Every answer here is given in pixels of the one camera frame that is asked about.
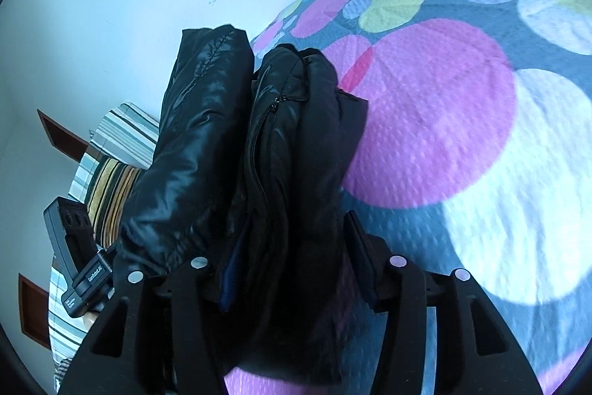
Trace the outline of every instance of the shiny black fabric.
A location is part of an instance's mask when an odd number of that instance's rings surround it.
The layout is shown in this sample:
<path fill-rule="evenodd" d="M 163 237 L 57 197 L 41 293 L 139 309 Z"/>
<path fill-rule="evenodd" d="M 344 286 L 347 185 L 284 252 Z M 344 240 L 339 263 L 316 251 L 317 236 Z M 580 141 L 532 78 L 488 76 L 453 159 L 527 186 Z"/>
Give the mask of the shiny black fabric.
<path fill-rule="evenodd" d="M 339 381 L 328 309 L 343 256 L 339 186 L 366 109 L 320 51 L 279 45 L 253 73 L 244 32 L 184 31 L 153 164 L 122 213 L 115 286 L 195 256 L 218 277 L 242 232 L 233 326 L 215 336 L 224 371 Z"/>
<path fill-rule="evenodd" d="M 122 212 L 116 285 L 134 270 L 170 273 L 223 235 L 245 146 L 253 69 L 244 31 L 183 31 L 152 165 Z"/>

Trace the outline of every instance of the green and white striped cloth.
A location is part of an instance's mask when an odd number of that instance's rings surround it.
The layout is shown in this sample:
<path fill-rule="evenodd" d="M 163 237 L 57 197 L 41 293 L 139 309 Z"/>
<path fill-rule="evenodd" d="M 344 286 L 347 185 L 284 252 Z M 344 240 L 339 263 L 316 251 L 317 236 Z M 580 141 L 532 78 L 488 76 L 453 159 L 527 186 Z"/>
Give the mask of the green and white striped cloth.
<path fill-rule="evenodd" d="M 157 139 L 158 122 L 133 104 L 125 103 L 109 111 L 78 165 L 69 198 L 84 203 L 102 154 L 135 167 L 148 168 L 152 164 Z M 66 280 L 54 261 L 49 284 L 49 337 L 56 367 L 64 359 L 74 357 L 88 331 L 82 318 L 70 318 L 61 305 L 61 295 L 66 288 Z"/>

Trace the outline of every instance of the polka dot bedsheet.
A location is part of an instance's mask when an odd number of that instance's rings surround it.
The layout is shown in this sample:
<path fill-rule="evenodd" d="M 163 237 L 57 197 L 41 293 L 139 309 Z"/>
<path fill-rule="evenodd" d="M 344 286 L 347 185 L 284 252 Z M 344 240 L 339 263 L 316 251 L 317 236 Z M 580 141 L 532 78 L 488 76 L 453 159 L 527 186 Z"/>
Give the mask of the polka dot bedsheet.
<path fill-rule="evenodd" d="M 592 0 L 295 0 L 258 62 L 281 42 L 322 49 L 369 100 L 344 208 L 425 270 L 467 268 L 552 393 L 592 335 Z M 235 371 L 229 388 L 369 393 L 386 316 L 350 270 L 339 300 L 341 387 Z"/>

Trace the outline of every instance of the silver screw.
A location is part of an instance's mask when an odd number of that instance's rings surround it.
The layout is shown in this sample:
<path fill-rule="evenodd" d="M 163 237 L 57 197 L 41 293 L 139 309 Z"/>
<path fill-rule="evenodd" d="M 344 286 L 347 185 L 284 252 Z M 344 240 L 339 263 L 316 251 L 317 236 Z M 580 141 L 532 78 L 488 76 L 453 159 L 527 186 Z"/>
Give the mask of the silver screw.
<path fill-rule="evenodd" d="M 471 279 L 471 274 L 465 270 L 464 268 L 459 268 L 458 270 L 454 270 L 454 276 L 457 277 L 461 281 L 469 281 Z"/>
<path fill-rule="evenodd" d="M 128 276 L 127 280 L 130 283 L 139 283 L 144 279 L 144 273 L 141 271 L 132 271 Z"/>
<path fill-rule="evenodd" d="M 198 256 L 197 258 L 193 258 L 191 260 L 191 267 L 195 268 L 196 270 L 201 270 L 201 268 L 205 268 L 208 266 L 208 259 L 204 258 L 203 256 Z"/>
<path fill-rule="evenodd" d="M 393 265 L 393 267 L 402 268 L 407 265 L 407 260 L 402 256 L 395 255 L 389 258 L 388 262 Z"/>

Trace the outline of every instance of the striped pillow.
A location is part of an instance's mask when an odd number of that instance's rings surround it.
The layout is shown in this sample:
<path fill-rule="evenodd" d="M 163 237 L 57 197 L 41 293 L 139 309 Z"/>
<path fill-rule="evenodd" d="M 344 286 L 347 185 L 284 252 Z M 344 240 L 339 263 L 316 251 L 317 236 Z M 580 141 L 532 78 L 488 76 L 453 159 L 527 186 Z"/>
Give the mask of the striped pillow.
<path fill-rule="evenodd" d="M 143 172 L 141 168 L 101 156 L 85 204 L 95 230 L 95 242 L 104 249 L 117 239 L 123 205 Z"/>

